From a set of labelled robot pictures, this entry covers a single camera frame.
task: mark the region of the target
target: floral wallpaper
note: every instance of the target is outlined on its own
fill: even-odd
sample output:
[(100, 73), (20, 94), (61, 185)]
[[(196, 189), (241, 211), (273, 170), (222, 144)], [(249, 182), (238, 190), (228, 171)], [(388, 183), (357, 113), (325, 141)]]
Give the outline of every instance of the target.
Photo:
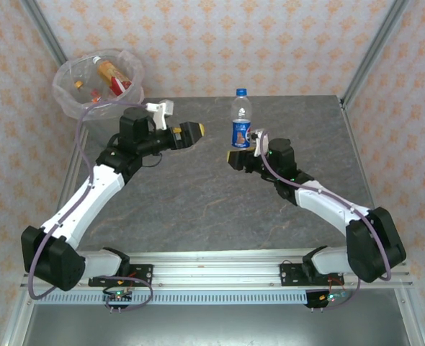
[(39, 0), (68, 57), (116, 48), (149, 97), (337, 94), (393, 0)]
[(425, 0), (410, 0), (349, 117), (373, 198), (394, 215), (425, 302)]
[(0, 342), (24, 272), (20, 235), (57, 206), (74, 121), (50, 96), (57, 66), (18, 0), (0, 0)]

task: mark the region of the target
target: metal base panel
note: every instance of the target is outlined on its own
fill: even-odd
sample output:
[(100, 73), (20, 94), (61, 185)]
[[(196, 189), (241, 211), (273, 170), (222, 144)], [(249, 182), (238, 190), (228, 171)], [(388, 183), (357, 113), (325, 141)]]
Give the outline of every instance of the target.
[[(406, 305), (407, 303), (411, 304), (411, 299), (408, 301), (408, 294), (413, 292), (414, 289), (408, 266), (405, 263), (393, 269), (393, 280), (389, 283), (384, 283), (383, 281), (370, 284), (362, 283), (358, 297), (351, 304), (334, 311), (325, 311), (322, 314), (319, 312), (310, 314), (310, 310), (302, 305), (306, 300), (305, 290), (325, 287), (300, 286), (287, 288), (282, 287), (279, 280), (280, 263), (284, 260), (300, 263), (302, 262), (302, 256), (309, 251), (310, 249), (294, 249), (130, 254), (131, 263), (153, 264), (155, 298), (140, 311), (127, 312), (121, 314), (121, 317), (126, 316), (127, 318), (123, 320), (131, 321), (134, 324), (131, 330), (138, 331), (136, 334), (139, 334), (142, 337), (141, 340), (145, 340), (144, 342), (148, 342), (148, 339), (144, 339), (147, 337), (144, 333), (151, 328), (146, 326), (147, 316), (151, 316), (149, 320), (153, 319), (153, 321), (156, 321), (154, 323), (162, 326), (157, 334), (161, 339), (157, 338), (151, 345), (164, 345), (160, 341), (163, 339), (164, 332), (172, 331), (175, 326), (180, 329), (177, 334), (173, 334), (173, 340), (175, 341), (169, 343), (169, 345), (189, 345), (189, 342), (191, 345), (208, 345), (207, 343), (205, 344), (205, 340), (208, 340), (207, 334), (203, 335), (203, 339), (201, 339), (200, 335), (197, 335), (198, 342), (193, 342), (187, 336), (182, 335), (182, 333), (187, 333), (187, 330), (190, 330), (188, 328), (192, 328), (194, 335), (194, 331), (202, 330), (208, 324), (211, 328), (218, 328), (222, 331), (222, 334), (219, 333), (217, 335), (217, 345), (219, 345), (218, 342), (230, 344), (231, 341), (227, 341), (228, 337), (235, 338), (232, 342), (235, 342), (234, 345), (247, 345), (252, 341), (251, 339), (238, 340), (236, 339), (238, 336), (234, 334), (236, 331), (227, 330), (227, 326), (231, 326), (233, 323), (225, 323), (225, 321), (228, 321), (230, 316), (235, 316), (236, 313), (234, 311), (241, 311), (240, 316), (235, 316), (240, 319), (241, 324), (236, 327), (240, 328), (241, 331), (248, 330), (247, 326), (253, 326), (252, 329), (258, 328), (255, 325), (257, 319), (262, 323), (263, 333), (268, 335), (269, 341), (265, 344), (264, 340), (259, 339), (259, 335), (251, 333), (250, 335), (255, 337), (256, 340), (260, 340), (260, 343), (250, 345), (275, 345), (274, 342), (279, 342), (279, 345), (305, 345), (304, 342), (298, 343), (297, 340), (290, 339), (289, 335), (287, 335), (291, 331), (295, 332), (288, 327), (294, 325), (295, 321), (300, 321), (296, 324), (298, 326), (303, 321), (305, 326), (299, 327), (299, 337), (309, 337), (305, 335), (308, 330), (317, 334), (321, 330), (326, 331), (331, 328), (336, 331), (334, 334), (337, 337), (342, 338), (345, 333), (349, 333), (346, 331), (345, 325), (351, 323), (350, 321), (358, 321), (358, 325), (351, 326), (353, 330), (356, 330), (356, 333), (364, 328), (370, 331), (368, 333), (360, 333), (365, 337), (364, 345), (386, 345), (383, 342), (389, 342), (389, 345), (425, 345), (425, 337), (422, 336), (421, 329), (422, 323), (418, 316), (415, 316), (413, 308)], [(344, 275), (344, 279), (347, 290), (356, 288), (356, 276), (347, 273)], [(21, 290), (25, 290), (26, 283), (27, 280), (25, 278)], [(35, 281), (35, 290), (38, 292), (47, 289), (47, 287), (48, 285), (41, 282), (41, 280)], [(133, 303), (146, 298), (146, 294), (146, 289), (136, 288)], [(13, 316), (5, 338), (7, 341), (4, 345), (40, 345), (36, 343), (39, 342), (37, 340), (42, 340), (43, 345), (55, 345), (54, 342), (57, 340), (60, 340), (63, 343), (62, 345), (78, 344), (70, 342), (68, 339), (70, 335), (67, 332), (56, 333), (56, 338), (45, 344), (45, 332), (50, 327), (46, 328), (44, 324), (48, 323), (48, 319), (57, 321), (58, 323), (55, 324), (57, 329), (64, 330), (63, 328), (68, 328), (67, 326), (72, 319), (80, 316), (83, 319), (80, 328), (79, 330), (74, 329), (73, 332), (80, 333), (82, 331), (88, 335), (92, 333), (95, 333), (95, 335), (100, 334), (103, 329), (96, 326), (103, 325), (100, 323), (104, 322), (108, 324), (105, 330), (118, 330), (118, 328), (122, 327), (118, 322), (122, 321), (120, 317), (117, 316), (115, 320), (108, 320), (109, 313), (103, 307), (101, 288), (89, 287), (85, 280), (72, 291), (67, 293), (54, 292), (44, 301), (31, 301), (27, 292), (23, 291), (19, 300), (18, 310), (19, 313)], [(270, 311), (270, 315), (273, 316), (271, 318), (272, 323), (266, 320)], [(384, 338), (381, 339), (382, 341), (377, 338), (371, 339), (374, 330), (376, 334), (381, 334), (382, 327), (379, 326), (382, 324), (378, 323), (376, 325), (373, 319), (368, 322), (369, 324), (360, 324), (359, 321), (364, 318), (362, 316), (369, 313), (366, 311), (374, 314), (379, 319), (383, 316), (388, 316), (388, 320), (382, 322), (385, 325), (384, 328), (388, 328), (389, 334), (393, 334), (395, 339), (391, 340), (385, 334)], [(198, 321), (196, 324), (192, 324), (191, 317), (198, 315), (203, 316), (202, 322)], [(319, 317), (310, 317), (314, 315), (326, 316), (326, 318), (319, 321)], [(171, 316), (171, 324), (164, 321), (167, 316)], [(209, 320), (210, 316), (215, 316), (218, 319), (214, 321), (215, 324)], [(288, 325), (284, 329), (280, 322), (277, 323), (275, 321), (287, 321)], [(126, 326), (124, 329), (126, 332), (128, 332), (128, 327)], [(129, 332), (129, 334), (126, 332), (120, 335), (121, 340), (135, 337), (133, 332)], [(406, 337), (400, 337), (400, 340), (396, 339), (398, 335), (402, 334)], [(78, 338), (76, 340), (79, 340), (84, 336), (77, 334), (76, 337)], [(118, 344), (118, 342), (113, 345), (144, 345), (144, 342), (137, 343), (134, 340), (131, 341), (132, 343), (128, 341), (127, 343)], [(330, 341), (326, 342), (312, 345), (330, 345)], [(362, 345), (361, 342), (355, 342), (354, 344)]]
[(363, 290), (344, 309), (302, 305), (36, 305), (24, 346), (410, 345), (393, 290)]

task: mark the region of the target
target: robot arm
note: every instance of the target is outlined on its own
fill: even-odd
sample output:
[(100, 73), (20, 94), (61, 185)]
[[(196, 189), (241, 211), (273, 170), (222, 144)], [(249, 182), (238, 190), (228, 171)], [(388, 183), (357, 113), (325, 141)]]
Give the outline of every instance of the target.
[[(276, 138), (268, 142), (267, 138), (261, 140), (262, 136), (262, 130), (251, 134), (251, 138), (259, 145), (252, 150), (229, 152), (228, 163), (236, 170), (260, 173), (262, 179), (274, 184), (280, 197), (312, 211), (346, 237), (346, 247), (321, 247), (304, 256), (303, 271), (312, 283), (317, 281), (317, 277), (330, 273), (353, 272), (368, 283), (384, 274), (385, 263), (380, 250), (359, 215), (372, 224), (384, 247), (390, 267), (404, 261), (405, 249), (386, 209), (379, 207), (370, 210), (328, 191), (309, 174), (298, 169), (289, 139)], [(290, 186), (274, 177), (265, 167), (261, 151), (267, 154), (272, 170), (299, 187)]]
[[(39, 257), (35, 276), (60, 288), (72, 289), (82, 278), (101, 275), (127, 276), (128, 258), (113, 249), (81, 256), (76, 248), (84, 232), (100, 210), (119, 192), (142, 167), (143, 157), (161, 151), (177, 150), (194, 145), (204, 136), (199, 123), (182, 123), (168, 128), (165, 116), (172, 114), (172, 102), (147, 104), (147, 109), (127, 108), (120, 118), (120, 132), (114, 136), (117, 143), (109, 143), (100, 154), (90, 177), (73, 197), (39, 228), (27, 227), (22, 234), (22, 253), (26, 271), (30, 271), (39, 245), (53, 230)], [(76, 202), (86, 197), (73, 209)]]

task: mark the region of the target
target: purple cable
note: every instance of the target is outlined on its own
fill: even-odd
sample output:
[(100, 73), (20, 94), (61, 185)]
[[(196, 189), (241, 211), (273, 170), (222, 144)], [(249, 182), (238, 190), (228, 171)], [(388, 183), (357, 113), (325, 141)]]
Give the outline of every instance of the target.
[(122, 102), (122, 101), (119, 101), (119, 100), (110, 100), (110, 101), (105, 101), (105, 102), (94, 103), (94, 104), (90, 105), (89, 107), (87, 107), (82, 112), (82, 114), (80, 115), (80, 118), (78, 119), (78, 122), (76, 124), (75, 144), (78, 147), (81, 158), (86, 163), (86, 167), (87, 167), (88, 173), (89, 173), (89, 184), (88, 184), (88, 187), (86, 188), (86, 190), (84, 191), (83, 195), (75, 202), (75, 204), (73, 204), (71, 206), (71, 208), (67, 212), (65, 212), (63, 214), (63, 216), (58, 220), (58, 223), (56, 225), (54, 225), (51, 228), (51, 230), (49, 230), (49, 232), (46, 233), (45, 237), (43, 238), (40, 245), (38, 246), (38, 249), (35, 253), (35, 256), (33, 257), (32, 265), (30, 266), (30, 270), (28, 272), (28, 293), (29, 293), (31, 299), (34, 299), (34, 300), (41, 299), (43, 297), (46, 297), (49, 293), (51, 293), (53, 290), (56, 289), (56, 287), (53, 286), (52, 288), (50, 288), (46, 292), (37, 296), (35, 294), (35, 292), (33, 291), (33, 278), (34, 278), (35, 270), (36, 270), (40, 255), (43, 252), (49, 238), (57, 230), (59, 225), (62, 224), (67, 219), (67, 217), (69, 217), (70, 214), (72, 214), (72, 212), (75, 211), (75, 209), (78, 208), (78, 206), (84, 201), (84, 199), (89, 194), (89, 191), (91, 191), (92, 185), (94, 183), (94, 171), (92, 169), (92, 164), (91, 164), (91, 161), (89, 160), (89, 157), (84, 153), (84, 149), (81, 147), (80, 132), (81, 132), (81, 126), (83, 125), (83, 120), (89, 114), (89, 112), (91, 112), (94, 108), (97, 108), (97, 107), (100, 107), (100, 106), (105, 106), (105, 105), (122, 105), (122, 106), (128, 106), (128, 107), (147, 108), (146, 105), (141, 105), (139, 103), (129, 103), (129, 102)]
[[(147, 305), (148, 302), (150, 302), (153, 299), (153, 288), (150, 285), (150, 283), (148, 283), (147, 281), (137, 279), (137, 278), (124, 277), (124, 276), (99, 276), (99, 278), (100, 279), (106, 279), (106, 280), (130, 280), (130, 281), (133, 281), (135, 283), (141, 283), (144, 286), (148, 287), (148, 289), (150, 290), (150, 296), (144, 302), (137, 304), (137, 305), (128, 306), (127, 308), (119, 310), (120, 312), (131, 311), (131, 310), (136, 310), (136, 309), (142, 308), (143, 306)], [(109, 304), (109, 300), (114, 298), (115, 296), (116, 296), (116, 294), (112, 294), (111, 296), (108, 296), (107, 299), (105, 300), (105, 307), (107, 309), (109, 309), (110, 312), (112, 312), (113, 308)]]
[[(268, 131), (264, 131), (262, 133), (262, 135), (261, 135), (261, 139), (260, 139), (260, 146), (261, 146), (261, 148), (264, 147), (264, 137), (267, 134), (268, 134)], [(372, 234), (372, 237), (376, 241), (377, 248), (379, 249), (379, 252), (380, 252), (380, 255), (382, 257), (382, 260), (384, 261), (385, 278), (381, 276), (381, 277), (379, 277), (379, 279), (384, 280), (384, 281), (389, 281), (392, 278), (392, 272), (390, 271), (390, 263), (388, 262), (388, 258), (387, 258), (387, 255), (385, 253), (383, 243), (380, 241), (379, 236), (377, 235), (377, 232), (374, 229), (374, 227), (372, 227), (372, 224), (370, 223), (370, 221), (363, 214), (361, 214), (357, 209), (353, 208), (350, 204), (348, 204), (347, 202), (345, 202), (344, 200), (342, 200), (342, 198), (336, 196), (333, 193), (330, 193), (330, 192), (327, 192), (327, 191), (324, 191), (324, 190), (318, 190), (318, 189), (316, 189), (314, 187), (301, 185), (301, 184), (298, 184), (296, 182), (291, 182), (288, 179), (285, 179), (285, 178), (281, 177), (280, 175), (278, 175), (278, 173), (276, 173), (270, 167), (269, 162), (267, 161), (267, 158), (265, 157), (264, 151), (261, 151), (261, 158), (262, 158), (262, 162), (264, 163), (264, 166), (278, 180), (284, 182), (287, 185), (296, 187), (298, 189), (305, 189), (305, 190), (313, 191), (313, 192), (316, 192), (316, 193), (321, 193), (322, 195), (328, 196), (328, 197), (332, 198), (333, 200), (335, 200), (336, 202), (341, 203), (344, 207), (346, 207), (348, 209), (351, 209), (355, 214), (357, 214), (359, 216), (359, 218), (364, 222), (364, 224), (366, 225), (366, 227), (370, 230), (370, 233)]]

